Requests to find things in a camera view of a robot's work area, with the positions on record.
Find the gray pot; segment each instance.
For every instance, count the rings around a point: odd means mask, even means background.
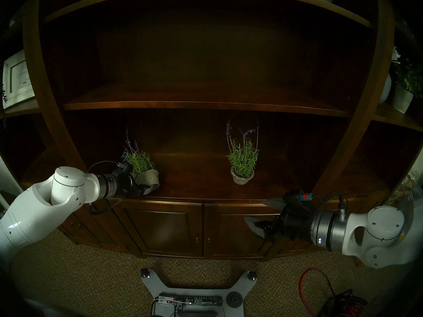
[[[238,177],[237,175],[235,175],[235,173],[233,172],[233,166],[231,167],[231,175],[233,177],[233,181],[235,183],[237,183],[238,185],[245,185],[248,183],[248,181],[254,177],[254,170],[252,171],[252,174],[249,178],[241,178]]]
[[[142,172],[135,178],[135,183],[137,185],[146,184],[150,186],[157,184],[157,187],[159,187],[159,172],[155,169]]]

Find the green leaves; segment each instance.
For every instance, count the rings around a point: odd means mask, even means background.
[[[231,146],[232,152],[228,159],[233,166],[233,172],[241,178],[250,177],[258,158],[258,150],[254,148],[250,139],[245,141],[244,147],[231,140]]]
[[[398,75],[398,85],[412,94],[421,94],[423,90],[423,66],[419,63],[416,67],[405,59],[405,63],[396,64],[395,73]]]
[[[140,153],[137,150],[132,154],[125,151],[122,157],[132,165],[134,174],[136,175],[150,169],[156,169],[154,163],[151,162],[150,156],[143,151]]]

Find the potted plant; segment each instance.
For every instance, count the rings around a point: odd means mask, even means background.
[[[131,146],[131,142],[128,137],[128,129],[126,129],[126,146],[125,151],[122,155],[124,160],[128,161],[133,168],[133,177],[137,185],[159,185],[159,172],[156,170],[154,163],[151,162],[151,158],[145,152],[139,150],[137,141],[134,141],[135,150]]]
[[[421,64],[414,68],[408,58],[405,59],[405,63],[398,63],[395,67],[398,80],[392,99],[392,106],[399,112],[405,113],[414,94],[421,92],[423,68]]]
[[[256,129],[249,129],[246,132],[243,132],[240,128],[238,129],[242,135],[242,146],[241,143],[231,138],[231,121],[226,124],[226,139],[230,153],[227,157],[232,165],[231,174],[233,181],[239,185],[244,185],[254,177],[254,168],[258,158],[258,120]],[[247,138],[248,134],[254,132],[257,133],[255,147],[251,139]]]

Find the red cable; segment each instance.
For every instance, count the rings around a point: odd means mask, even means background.
[[[322,272],[320,269],[317,269],[317,268],[310,268],[310,269],[307,269],[303,274],[302,274],[302,276],[301,276],[301,278],[299,279],[299,296],[301,297],[301,300],[302,300],[302,303],[305,305],[305,307],[307,308],[307,310],[308,310],[308,312],[310,312],[310,314],[313,316],[313,317],[317,317],[312,311],[311,311],[311,309],[308,307],[308,305],[305,303],[305,300],[304,300],[304,297],[302,296],[302,291],[301,291],[301,288],[302,288],[302,279],[304,278],[304,276],[305,276],[305,274],[307,274],[309,271],[311,271],[311,270],[317,270],[318,272],[320,272],[320,273],[322,273],[323,274],[323,276],[326,278],[326,280],[327,280],[327,283],[328,283],[328,285],[329,285],[329,287],[330,287],[330,290],[332,291],[332,294],[335,296],[335,292],[333,291],[333,288],[332,288],[332,285],[330,284],[330,281],[329,281],[329,278],[326,276],[326,274],[324,273],[324,272]]]

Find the black knob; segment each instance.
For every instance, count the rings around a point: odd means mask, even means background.
[[[140,275],[141,275],[142,278],[144,278],[144,277],[149,278],[150,277],[150,272],[149,272],[149,270],[147,268],[143,268],[140,271]]]
[[[255,273],[255,271],[251,271],[248,273],[248,279],[250,281],[255,281],[257,279],[257,274]]]

